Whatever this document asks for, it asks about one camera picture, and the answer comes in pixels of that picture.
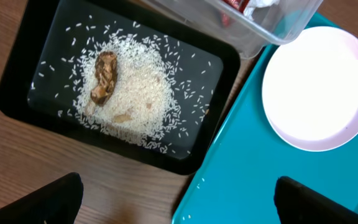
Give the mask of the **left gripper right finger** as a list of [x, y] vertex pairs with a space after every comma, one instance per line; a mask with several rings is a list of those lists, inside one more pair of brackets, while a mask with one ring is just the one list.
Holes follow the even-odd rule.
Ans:
[[358, 214], [290, 177], [280, 177], [273, 197], [282, 224], [358, 224]]

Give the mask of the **white tissue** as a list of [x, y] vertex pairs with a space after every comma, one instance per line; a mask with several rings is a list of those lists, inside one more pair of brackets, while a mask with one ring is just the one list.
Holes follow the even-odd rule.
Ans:
[[274, 4], [279, 4], [279, 2], [280, 0], [250, 0], [244, 9], [243, 15], [251, 18], [257, 8], [270, 7]]

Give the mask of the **gold foil wrapper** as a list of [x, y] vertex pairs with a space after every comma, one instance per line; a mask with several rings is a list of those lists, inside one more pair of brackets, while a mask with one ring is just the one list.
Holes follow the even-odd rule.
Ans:
[[117, 82], [117, 55], [113, 51], [101, 52], [95, 61], [95, 73], [98, 84], [91, 90], [92, 101], [104, 106], [114, 93]]

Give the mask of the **large white plate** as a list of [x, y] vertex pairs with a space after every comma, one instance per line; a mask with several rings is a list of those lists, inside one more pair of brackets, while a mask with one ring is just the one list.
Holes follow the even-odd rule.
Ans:
[[262, 104], [273, 130], [304, 151], [329, 151], [358, 135], [358, 38], [329, 26], [303, 30], [268, 62]]

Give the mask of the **red snack wrapper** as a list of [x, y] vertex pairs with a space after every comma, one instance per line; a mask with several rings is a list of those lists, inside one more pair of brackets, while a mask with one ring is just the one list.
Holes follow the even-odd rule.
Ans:
[[[249, 1], [250, 0], [223, 0], [224, 3], [238, 12], [244, 12]], [[230, 17], [224, 12], [221, 13], [221, 22], [224, 27], [229, 27], [231, 25]]]

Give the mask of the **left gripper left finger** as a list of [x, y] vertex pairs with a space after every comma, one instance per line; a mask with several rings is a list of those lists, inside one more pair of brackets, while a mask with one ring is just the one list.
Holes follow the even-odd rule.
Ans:
[[0, 223], [74, 223], [84, 186], [72, 172], [0, 208]]

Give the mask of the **cooked white rice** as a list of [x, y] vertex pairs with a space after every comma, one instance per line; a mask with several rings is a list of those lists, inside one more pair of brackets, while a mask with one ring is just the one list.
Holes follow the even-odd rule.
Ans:
[[[186, 50], [165, 34], [142, 34], [141, 25], [128, 28], [117, 19], [112, 24], [93, 26], [78, 23], [63, 28], [69, 51], [58, 55], [68, 67], [58, 96], [69, 93], [68, 108], [59, 108], [60, 119], [99, 131], [129, 144], [163, 154], [173, 151], [162, 139], [169, 134], [190, 140], [193, 126], [200, 126], [209, 112], [211, 87], [198, 87], [185, 78], [181, 61], [196, 59], [196, 50]], [[117, 55], [117, 82], [104, 106], [90, 96], [98, 84], [95, 61], [101, 52]]]

